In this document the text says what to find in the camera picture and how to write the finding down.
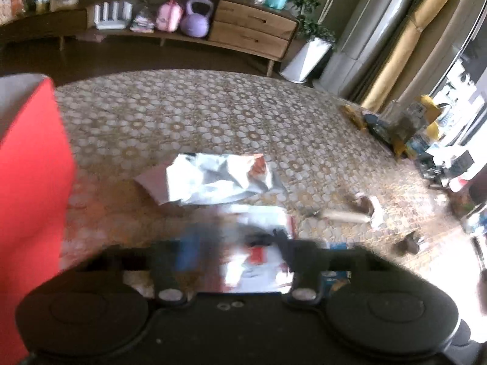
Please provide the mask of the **potted green tree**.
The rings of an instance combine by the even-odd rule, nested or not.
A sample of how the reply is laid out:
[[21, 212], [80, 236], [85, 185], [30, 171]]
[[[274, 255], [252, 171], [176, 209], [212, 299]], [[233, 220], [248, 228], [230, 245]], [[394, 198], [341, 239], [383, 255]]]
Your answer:
[[287, 81], [305, 83], [320, 60], [336, 42], [334, 33], [324, 25], [335, 0], [325, 0], [322, 9], [320, 0], [289, 0], [296, 11], [297, 36], [304, 44], [290, 59], [283, 62], [279, 74]]

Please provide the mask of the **yellow curtain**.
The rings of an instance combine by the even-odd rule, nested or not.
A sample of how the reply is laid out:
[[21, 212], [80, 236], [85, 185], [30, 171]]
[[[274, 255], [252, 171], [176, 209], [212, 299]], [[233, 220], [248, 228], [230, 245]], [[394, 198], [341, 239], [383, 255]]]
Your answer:
[[403, 72], [423, 31], [448, 0], [417, 0], [409, 10], [400, 34], [395, 38], [387, 59], [361, 99], [361, 107], [377, 112]]

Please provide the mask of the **blue cookie snack bag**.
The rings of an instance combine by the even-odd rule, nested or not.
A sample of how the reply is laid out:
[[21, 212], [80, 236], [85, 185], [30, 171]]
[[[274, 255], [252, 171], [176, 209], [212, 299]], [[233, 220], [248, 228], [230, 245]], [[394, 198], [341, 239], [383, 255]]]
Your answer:
[[[327, 243], [326, 249], [332, 251], [348, 250], [349, 245], [346, 242], [331, 242]], [[326, 271], [322, 273], [324, 280], [324, 295], [330, 297], [341, 287], [350, 283], [351, 272], [350, 271]]]

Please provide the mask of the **wooden TV cabinet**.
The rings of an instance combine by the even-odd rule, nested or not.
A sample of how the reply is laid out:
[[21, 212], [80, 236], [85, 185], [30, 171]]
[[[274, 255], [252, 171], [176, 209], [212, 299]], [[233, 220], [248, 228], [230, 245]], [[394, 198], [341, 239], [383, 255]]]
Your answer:
[[291, 14], [251, 0], [78, 0], [1, 26], [1, 42], [67, 36], [146, 36], [210, 45], [282, 61], [298, 29]]

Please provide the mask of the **glass cup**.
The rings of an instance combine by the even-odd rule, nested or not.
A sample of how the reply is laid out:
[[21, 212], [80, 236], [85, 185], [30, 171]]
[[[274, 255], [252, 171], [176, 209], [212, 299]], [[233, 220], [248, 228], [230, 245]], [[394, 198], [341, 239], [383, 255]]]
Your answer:
[[391, 143], [391, 137], [403, 138], [406, 134], [407, 122], [405, 121], [403, 107], [396, 101], [391, 101], [379, 116], [380, 136]]

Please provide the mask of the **cream sausage stick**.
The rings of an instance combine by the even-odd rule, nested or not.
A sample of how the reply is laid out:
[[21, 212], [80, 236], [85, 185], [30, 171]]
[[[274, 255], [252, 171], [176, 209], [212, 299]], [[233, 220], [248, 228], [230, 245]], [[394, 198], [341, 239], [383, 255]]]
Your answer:
[[329, 208], [323, 208], [319, 211], [318, 215], [320, 218], [325, 218], [333, 221], [346, 222], [346, 223], [369, 223], [371, 222], [371, 217], [367, 214], [350, 212], [350, 211], [340, 211]]

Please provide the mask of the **purple kettlebell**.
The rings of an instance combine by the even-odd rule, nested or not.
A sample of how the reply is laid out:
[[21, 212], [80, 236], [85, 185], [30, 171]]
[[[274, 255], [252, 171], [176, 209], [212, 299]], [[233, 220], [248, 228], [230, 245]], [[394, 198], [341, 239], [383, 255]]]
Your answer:
[[[193, 10], [195, 4], [203, 4], [208, 10], [205, 15]], [[203, 38], [210, 30], [210, 18], [214, 11], [214, 4], [211, 0], [188, 0], [186, 14], [180, 22], [181, 32], [185, 36]]]

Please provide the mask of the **white red snack bag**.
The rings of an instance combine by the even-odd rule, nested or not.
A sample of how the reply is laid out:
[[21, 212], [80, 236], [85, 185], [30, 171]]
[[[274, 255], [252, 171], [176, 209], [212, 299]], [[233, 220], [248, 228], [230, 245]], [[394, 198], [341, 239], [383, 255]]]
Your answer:
[[215, 247], [208, 254], [202, 293], [288, 293], [293, 273], [276, 243], [295, 238], [292, 217], [277, 206], [227, 204], [218, 208]]

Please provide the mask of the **white router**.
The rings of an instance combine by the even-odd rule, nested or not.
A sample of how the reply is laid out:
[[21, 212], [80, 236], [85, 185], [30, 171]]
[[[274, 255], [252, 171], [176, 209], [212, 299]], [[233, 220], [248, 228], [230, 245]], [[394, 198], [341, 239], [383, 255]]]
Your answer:
[[103, 2], [94, 6], [94, 26], [98, 30], [124, 30], [132, 20], [133, 4], [126, 1]]

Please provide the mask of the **white snack wrapper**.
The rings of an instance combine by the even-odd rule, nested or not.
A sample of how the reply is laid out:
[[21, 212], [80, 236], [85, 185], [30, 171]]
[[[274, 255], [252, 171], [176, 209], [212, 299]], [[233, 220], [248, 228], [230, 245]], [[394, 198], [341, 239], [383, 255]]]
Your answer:
[[135, 177], [159, 205], [218, 205], [285, 193], [262, 154], [180, 153]]

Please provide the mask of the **red cardboard box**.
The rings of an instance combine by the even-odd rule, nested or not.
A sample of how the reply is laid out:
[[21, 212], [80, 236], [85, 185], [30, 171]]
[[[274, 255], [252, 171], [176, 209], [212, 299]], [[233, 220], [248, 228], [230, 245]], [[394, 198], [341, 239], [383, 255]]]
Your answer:
[[1, 362], [26, 354], [16, 307], [59, 271], [75, 161], [50, 78], [1, 79]]

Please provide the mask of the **yellow-lid white jar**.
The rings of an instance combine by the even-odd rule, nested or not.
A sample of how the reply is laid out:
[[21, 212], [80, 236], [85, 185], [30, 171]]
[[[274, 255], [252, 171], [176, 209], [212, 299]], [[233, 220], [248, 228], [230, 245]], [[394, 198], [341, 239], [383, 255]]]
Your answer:
[[406, 143], [406, 154], [410, 159], [416, 159], [439, 140], [437, 118], [442, 112], [427, 95], [421, 95], [409, 109], [414, 112], [414, 133]]

